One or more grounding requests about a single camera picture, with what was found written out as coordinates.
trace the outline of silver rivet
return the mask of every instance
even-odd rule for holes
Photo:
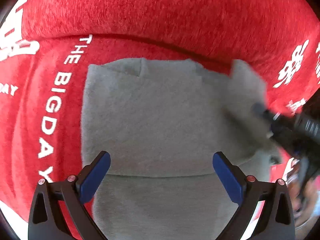
[[[283,179],[278,179],[278,183],[283,186],[285,184],[284,180]]]
[[[254,181],[256,181],[256,177],[252,176],[252,175],[248,175],[247,176],[247,180],[250,181],[250,182],[254,182]]]
[[[45,179],[39,179],[39,181],[38,181],[38,184],[39,185],[42,185],[42,184],[44,184],[45,183]]]
[[[75,175],[70,175],[70,176],[68,177],[68,181],[69,181],[69,182],[73,182],[73,181],[75,181],[75,179],[76,179],[76,176],[75,176]]]

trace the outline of white surface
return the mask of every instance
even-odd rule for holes
[[[28,223],[1,201],[0,209],[17,236],[21,240],[28,240]]]

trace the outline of white logo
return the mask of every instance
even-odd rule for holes
[[[275,84],[273,86],[274,88],[280,87],[280,85],[282,85],[283,83],[286,85],[290,83],[294,73],[296,73],[301,67],[303,52],[306,49],[308,43],[309,40],[306,40],[303,46],[298,45],[296,47],[296,49],[292,53],[291,60],[287,61],[287,63],[284,65],[284,68],[279,72],[278,80],[281,80],[281,82]]]
[[[290,100],[289,104],[287,104],[287,107],[291,109],[292,113],[295,113],[300,106],[303,106],[306,103],[306,100],[303,98],[300,101],[297,101],[293,103],[292,100]]]
[[[21,36],[23,9],[16,10],[26,2],[18,0],[0,28],[0,61],[15,55],[34,55],[40,48],[39,42],[26,41]]]
[[[320,42],[318,43],[318,48],[316,49],[316,53],[320,52]],[[320,58],[320,53],[318,55],[318,62],[316,65],[316,74],[317,74],[317,78],[320,78],[320,62],[319,62],[319,58]]]

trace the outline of gray fabric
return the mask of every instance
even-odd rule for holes
[[[243,73],[250,72],[241,61],[235,61],[231,78],[191,60],[89,66],[82,158],[86,165],[101,150],[111,155],[93,209],[107,237],[214,239],[236,208],[212,168],[216,151],[268,180],[269,158],[277,152],[264,131],[257,137],[260,128],[246,124],[246,110],[234,111],[241,102],[263,101],[259,77],[249,78],[255,90],[242,84]],[[241,85],[243,94],[235,93]]]

